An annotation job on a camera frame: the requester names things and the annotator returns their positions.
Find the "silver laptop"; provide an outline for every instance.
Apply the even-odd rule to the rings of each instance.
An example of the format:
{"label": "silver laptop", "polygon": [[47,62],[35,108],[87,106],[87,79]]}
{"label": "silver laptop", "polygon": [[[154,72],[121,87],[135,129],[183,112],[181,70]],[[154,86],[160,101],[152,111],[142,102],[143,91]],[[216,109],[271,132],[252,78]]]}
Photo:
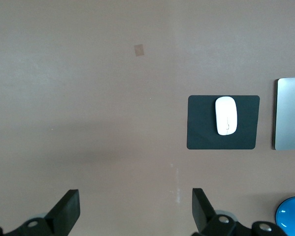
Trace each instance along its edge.
{"label": "silver laptop", "polygon": [[277,83],[275,149],[295,149],[295,78]]}

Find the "computer mouse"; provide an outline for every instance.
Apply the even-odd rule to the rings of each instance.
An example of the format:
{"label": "computer mouse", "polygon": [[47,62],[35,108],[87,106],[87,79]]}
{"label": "computer mouse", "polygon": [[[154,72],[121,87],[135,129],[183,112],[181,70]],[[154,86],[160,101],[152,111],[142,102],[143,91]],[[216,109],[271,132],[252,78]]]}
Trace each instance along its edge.
{"label": "computer mouse", "polygon": [[217,132],[220,135],[233,134],[237,129],[237,107],[232,97],[220,97],[215,102]]}

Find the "black mouse pad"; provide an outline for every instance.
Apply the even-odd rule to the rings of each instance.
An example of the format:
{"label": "black mouse pad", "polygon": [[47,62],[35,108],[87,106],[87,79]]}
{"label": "black mouse pad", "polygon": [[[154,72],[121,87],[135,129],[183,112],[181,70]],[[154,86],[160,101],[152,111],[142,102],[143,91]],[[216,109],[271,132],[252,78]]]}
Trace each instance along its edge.
{"label": "black mouse pad", "polygon": [[224,95],[192,95],[188,101],[188,149],[254,149],[260,98],[229,95],[236,102],[237,129],[230,135],[217,133],[215,101]]}

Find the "bolt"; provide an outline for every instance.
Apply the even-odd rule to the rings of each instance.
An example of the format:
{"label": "bolt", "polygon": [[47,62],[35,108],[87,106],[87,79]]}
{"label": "bolt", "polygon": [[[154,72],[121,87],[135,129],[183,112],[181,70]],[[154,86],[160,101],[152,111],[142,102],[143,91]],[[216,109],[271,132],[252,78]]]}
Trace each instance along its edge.
{"label": "bolt", "polygon": [[30,222],[27,226],[28,226],[28,227],[34,227],[34,226],[36,226],[37,224],[38,224],[38,222],[35,220],[35,221]]}
{"label": "bolt", "polygon": [[220,222],[227,224],[229,223],[229,220],[226,216],[220,216],[220,218],[218,218]]}
{"label": "bolt", "polygon": [[268,231],[268,232],[272,231],[271,227],[265,223],[260,224],[259,227],[260,227],[260,229],[262,229],[264,231]]}

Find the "small tan square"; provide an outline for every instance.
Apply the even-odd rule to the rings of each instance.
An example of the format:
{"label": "small tan square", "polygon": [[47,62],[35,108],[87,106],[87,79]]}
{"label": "small tan square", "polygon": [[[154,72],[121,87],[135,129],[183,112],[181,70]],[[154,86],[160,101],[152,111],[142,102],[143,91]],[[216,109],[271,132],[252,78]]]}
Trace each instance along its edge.
{"label": "small tan square", "polygon": [[136,56],[144,55],[143,44],[135,45],[134,50],[135,50],[135,55]]}

